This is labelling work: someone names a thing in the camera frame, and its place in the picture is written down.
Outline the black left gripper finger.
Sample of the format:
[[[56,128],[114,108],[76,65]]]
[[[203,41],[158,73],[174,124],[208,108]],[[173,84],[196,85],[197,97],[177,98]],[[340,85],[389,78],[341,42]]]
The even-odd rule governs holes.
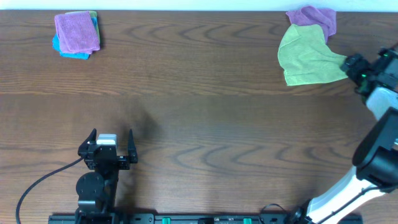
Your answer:
[[[128,135],[127,153],[129,157],[137,157],[136,145],[134,143],[134,137],[131,129],[129,130],[129,135]]]
[[[97,133],[97,130],[96,130],[96,128],[94,128],[92,130],[92,132],[89,134],[89,136],[87,137],[87,139],[86,139],[86,143],[87,144],[91,144],[93,142],[96,142],[96,133]]]

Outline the light green microfiber cloth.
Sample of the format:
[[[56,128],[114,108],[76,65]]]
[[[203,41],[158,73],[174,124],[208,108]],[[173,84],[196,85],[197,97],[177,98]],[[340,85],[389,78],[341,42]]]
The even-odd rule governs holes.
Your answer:
[[[348,77],[340,69],[346,56],[330,50],[317,24],[292,24],[280,42],[277,58],[288,86],[331,83]]]

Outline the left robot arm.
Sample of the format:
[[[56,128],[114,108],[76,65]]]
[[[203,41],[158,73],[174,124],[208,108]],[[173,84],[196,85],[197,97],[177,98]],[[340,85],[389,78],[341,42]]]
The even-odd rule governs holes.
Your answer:
[[[96,129],[79,146],[78,155],[90,171],[76,183],[76,223],[129,223],[129,216],[116,210],[115,201],[119,172],[138,162],[132,131],[128,134],[127,155],[117,155],[117,149],[117,135],[97,135]]]

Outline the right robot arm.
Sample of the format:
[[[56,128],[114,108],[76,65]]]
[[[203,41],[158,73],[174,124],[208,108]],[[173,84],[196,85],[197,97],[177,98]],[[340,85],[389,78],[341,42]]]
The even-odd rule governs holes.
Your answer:
[[[346,175],[287,215],[286,223],[338,223],[397,189],[397,46],[382,48],[372,63],[360,54],[349,56],[341,70],[377,123],[355,150]]]

